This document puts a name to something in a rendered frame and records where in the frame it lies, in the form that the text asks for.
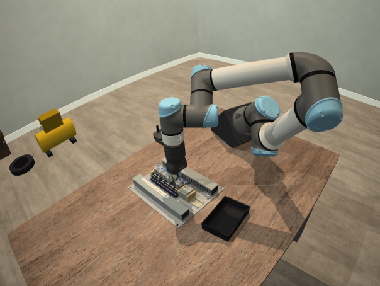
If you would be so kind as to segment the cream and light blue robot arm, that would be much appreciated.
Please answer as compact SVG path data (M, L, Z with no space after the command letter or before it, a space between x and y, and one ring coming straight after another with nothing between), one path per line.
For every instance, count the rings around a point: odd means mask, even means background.
M318 55L293 52L285 57L217 69L195 66L190 105L182 105L178 98L159 103L161 131L175 136L183 128L217 127L218 105L213 104L213 91L287 80L300 82L302 94L282 116L279 117L280 107L270 96L261 96L233 114L235 130L252 139L253 155L277 156L285 140L305 129L324 132L340 124L343 107L333 67Z

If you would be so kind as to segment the grey relay panel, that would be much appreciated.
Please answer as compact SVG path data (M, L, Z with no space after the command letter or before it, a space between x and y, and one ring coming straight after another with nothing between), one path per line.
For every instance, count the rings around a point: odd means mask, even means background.
M224 190L191 168L186 167L179 174L179 178L184 181L184 186L179 190L173 182L168 184L153 170L146 176L138 174L132 178L134 184L128 187L177 228Z

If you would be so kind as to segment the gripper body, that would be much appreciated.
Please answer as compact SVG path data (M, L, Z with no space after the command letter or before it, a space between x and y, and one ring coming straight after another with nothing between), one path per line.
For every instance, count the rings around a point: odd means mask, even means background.
M157 131L153 133L154 139L164 146L167 172L176 175L187 167L184 131L179 135L167 136L161 133L161 129L159 130L158 125L156 125L156 129Z

